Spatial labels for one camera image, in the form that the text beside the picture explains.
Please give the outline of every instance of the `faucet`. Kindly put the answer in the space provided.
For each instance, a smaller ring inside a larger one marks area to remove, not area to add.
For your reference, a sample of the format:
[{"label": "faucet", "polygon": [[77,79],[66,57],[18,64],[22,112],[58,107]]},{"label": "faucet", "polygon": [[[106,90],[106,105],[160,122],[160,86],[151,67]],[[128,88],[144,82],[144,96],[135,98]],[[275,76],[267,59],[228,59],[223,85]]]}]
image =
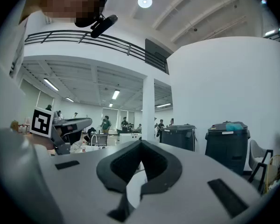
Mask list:
[{"label": "faucet", "polygon": [[96,137],[96,139],[97,139],[97,142],[98,142],[98,137],[94,134],[92,137],[91,137],[91,142],[90,142],[90,145],[92,146],[92,139],[93,139],[93,137]]}]

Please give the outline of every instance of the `circular ceiling light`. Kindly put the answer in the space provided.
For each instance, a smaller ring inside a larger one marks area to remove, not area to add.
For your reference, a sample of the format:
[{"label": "circular ceiling light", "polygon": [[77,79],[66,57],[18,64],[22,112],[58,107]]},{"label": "circular ceiling light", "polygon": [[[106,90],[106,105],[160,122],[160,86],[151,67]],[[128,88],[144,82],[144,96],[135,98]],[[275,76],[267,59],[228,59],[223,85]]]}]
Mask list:
[{"label": "circular ceiling light", "polygon": [[138,4],[142,8],[148,8],[152,5],[152,0],[138,0]]}]

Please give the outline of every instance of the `white cloth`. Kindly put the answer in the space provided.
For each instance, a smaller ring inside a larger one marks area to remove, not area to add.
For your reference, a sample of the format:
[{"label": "white cloth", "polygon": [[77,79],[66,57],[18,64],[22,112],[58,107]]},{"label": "white cloth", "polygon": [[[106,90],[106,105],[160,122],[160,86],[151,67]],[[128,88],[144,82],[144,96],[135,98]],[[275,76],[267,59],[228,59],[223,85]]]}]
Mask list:
[{"label": "white cloth", "polygon": [[20,19],[25,2],[17,3],[0,29],[0,110],[4,110],[0,112],[0,128],[10,127],[13,120],[24,122],[20,115],[25,94],[18,87],[16,76],[23,60],[27,19],[21,23]]}]

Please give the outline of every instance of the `black metal railing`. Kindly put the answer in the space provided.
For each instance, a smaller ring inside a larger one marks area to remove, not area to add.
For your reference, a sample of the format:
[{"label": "black metal railing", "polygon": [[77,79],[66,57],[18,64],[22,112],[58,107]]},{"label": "black metal railing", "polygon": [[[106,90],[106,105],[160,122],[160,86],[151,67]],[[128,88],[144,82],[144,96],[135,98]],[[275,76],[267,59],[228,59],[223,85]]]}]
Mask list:
[{"label": "black metal railing", "polygon": [[133,56],[169,74],[166,58],[161,59],[139,46],[114,36],[102,34],[98,38],[92,38],[90,34],[91,31],[81,30],[54,30],[39,32],[28,35],[25,40],[25,45],[44,42],[76,42],[97,45],[123,52],[128,56]]},{"label": "black metal railing", "polygon": [[277,30],[275,33],[264,36],[264,38],[280,42],[280,31]]}]

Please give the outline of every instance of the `person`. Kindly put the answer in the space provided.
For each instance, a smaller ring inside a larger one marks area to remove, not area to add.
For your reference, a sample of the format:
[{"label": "person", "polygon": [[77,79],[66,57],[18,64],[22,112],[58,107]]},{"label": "person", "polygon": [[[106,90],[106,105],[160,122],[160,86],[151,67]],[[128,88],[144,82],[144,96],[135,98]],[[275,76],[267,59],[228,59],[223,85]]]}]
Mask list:
[{"label": "person", "polygon": [[55,123],[58,123],[59,122],[59,118],[60,118],[60,116],[59,116],[60,114],[59,114],[59,111],[55,111],[54,113],[53,113],[53,124],[55,124]]},{"label": "person", "polygon": [[75,119],[77,117],[77,112],[75,112],[75,114],[73,115],[73,117],[71,117],[72,119]]},{"label": "person", "polygon": [[123,121],[121,122],[122,133],[127,133],[127,126],[128,122],[126,120],[126,117],[123,117]]},{"label": "person", "polygon": [[87,141],[87,143],[91,140],[91,134],[96,133],[97,131],[91,127],[90,129],[87,130],[87,134],[84,136],[84,139]]},{"label": "person", "polygon": [[46,110],[52,111],[52,106],[48,105],[48,107],[46,108]]},{"label": "person", "polygon": [[162,143],[162,131],[161,129],[164,128],[165,125],[163,124],[163,120],[160,119],[160,123],[158,124],[158,133],[160,134],[160,143]]},{"label": "person", "polygon": [[171,125],[173,125],[174,124],[174,120],[173,120],[173,118],[170,120],[170,125],[169,126],[171,126]]},{"label": "person", "polygon": [[142,133],[142,124],[139,124],[138,128],[133,130],[134,133]]},{"label": "person", "polygon": [[109,129],[111,127],[111,121],[109,120],[109,116],[106,115],[105,118],[103,119],[102,124],[100,125],[103,128],[103,133],[109,133]]},{"label": "person", "polygon": [[58,111],[59,112],[59,119],[62,120],[63,119],[63,115],[61,114],[61,111]]},{"label": "person", "polygon": [[[42,11],[51,18],[70,19],[77,26],[89,26],[102,14],[106,2],[107,0],[19,0],[0,28],[0,94],[6,94],[7,91],[13,94],[7,94],[5,97],[8,99],[4,102],[20,107],[24,98],[20,88],[14,86],[14,81],[18,78],[24,58],[26,25],[32,13]],[[2,127],[9,127],[16,116],[14,113],[15,109],[6,112],[7,122],[0,115]]]},{"label": "person", "polygon": [[133,125],[132,125],[131,123],[129,123],[129,125],[128,125],[128,130],[129,130],[129,131],[132,131],[132,130],[133,130]]}]

